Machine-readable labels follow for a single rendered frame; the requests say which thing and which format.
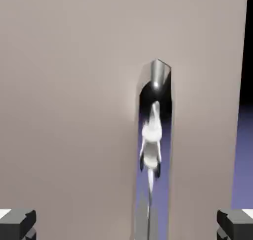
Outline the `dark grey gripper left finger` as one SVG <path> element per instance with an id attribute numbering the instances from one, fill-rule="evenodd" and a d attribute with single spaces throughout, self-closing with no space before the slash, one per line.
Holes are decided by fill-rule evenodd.
<path id="1" fill-rule="evenodd" d="M 37 240 L 34 209 L 0 209 L 0 240 Z"/>

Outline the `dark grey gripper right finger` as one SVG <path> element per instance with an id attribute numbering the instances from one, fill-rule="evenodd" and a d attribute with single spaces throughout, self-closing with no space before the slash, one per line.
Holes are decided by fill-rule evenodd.
<path id="1" fill-rule="evenodd" d="M 216 240 L 253 240 L 253 209 L 219 209 Z"/>

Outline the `beige cabinet door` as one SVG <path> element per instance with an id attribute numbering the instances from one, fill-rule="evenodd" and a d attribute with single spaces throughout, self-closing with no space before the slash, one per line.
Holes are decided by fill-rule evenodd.
<path id="1" fill-rule="evenodd" d="M 172 68 L 168 240 L 229 207 L 247 0 L 0 0 L 0 208 L 38 240 L 133 240 L 137 91 Z"/>

